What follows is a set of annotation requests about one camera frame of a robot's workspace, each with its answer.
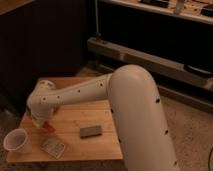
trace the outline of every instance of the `shelf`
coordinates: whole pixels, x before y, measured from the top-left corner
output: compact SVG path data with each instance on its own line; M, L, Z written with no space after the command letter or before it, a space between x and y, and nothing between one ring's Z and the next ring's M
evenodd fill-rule
M137 0L100 0L100 1L213 25L213 17L207 17L200 14L203 6L207 4L213 4L213 0L199 0L199 1L186 0L186 2L184 3L183 10L180 14L174 14L173 12L176 7L177 0L170 0L168 8L142 4L139 3Z
M33 1L34 0L0 0L0 15L15 10Z
M147 54L125 46L114 44L105 40L98 40L90 37L87 40L87 47L90 52L105 56L117 61L128 64L136 64L146 68L152 73L160 74L164 77L171 78L188 85L213 92L207 88L208 79L195 75L184 70L184 65L175 61L167 60L159 56ZM110 67L100 66L105 71L113 72ZM211 100L203 99L194 94L189 95L181 90L175 90L165 86L159 86L162 95L173 98L177 101L198 108L203 111L213 111L213 103Z

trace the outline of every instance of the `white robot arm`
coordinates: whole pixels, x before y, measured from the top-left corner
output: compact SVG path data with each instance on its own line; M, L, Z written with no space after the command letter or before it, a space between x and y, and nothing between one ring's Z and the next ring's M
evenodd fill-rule
M27 106L41 125L57 106L107 98L128 171L179 171L156 84L139 66L127 65L59 90L54 83L41 81Z

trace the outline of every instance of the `white paper cup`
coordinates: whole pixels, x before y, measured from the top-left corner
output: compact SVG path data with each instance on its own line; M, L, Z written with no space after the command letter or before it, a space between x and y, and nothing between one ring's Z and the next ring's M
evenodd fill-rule
M32 145L29 136L24 129L14 129L4 138L3 146L7 151L16 153L29 153Z

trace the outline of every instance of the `wooden tabletop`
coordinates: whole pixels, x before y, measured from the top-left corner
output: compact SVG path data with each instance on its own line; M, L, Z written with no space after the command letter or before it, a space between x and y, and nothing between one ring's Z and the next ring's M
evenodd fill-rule
M0 15L15 10L26 4L33 2L34 0L0 0Z
M45 78L53 81L57 88L74 85L91 78ZM108 101L97 101L75 105L61 106L50 124L56 129L55 135L60 138L67 148L61 158L56 160L41 150L40 145L48 137L38 130L32 121L24 114L20 128L24 128L30 137L32 151L29 154L15 154L9 152L8 162L44 162L44 161L81 161L81 160L117 160L122 159L112 115ZM79 130L82 127L101 125L103 135L87 139L80 139Z

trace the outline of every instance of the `gray carpet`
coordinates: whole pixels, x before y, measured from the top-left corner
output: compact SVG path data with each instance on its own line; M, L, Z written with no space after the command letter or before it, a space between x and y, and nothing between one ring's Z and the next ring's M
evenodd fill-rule
M77 76L100 74L84 67ZM166 97L161 99L181 171L208 171L208 155L213 146L213 115ZM0 113L0 171L126 171L122 161L8 164L2 141L10 130L18 127L20 119L10 113Z

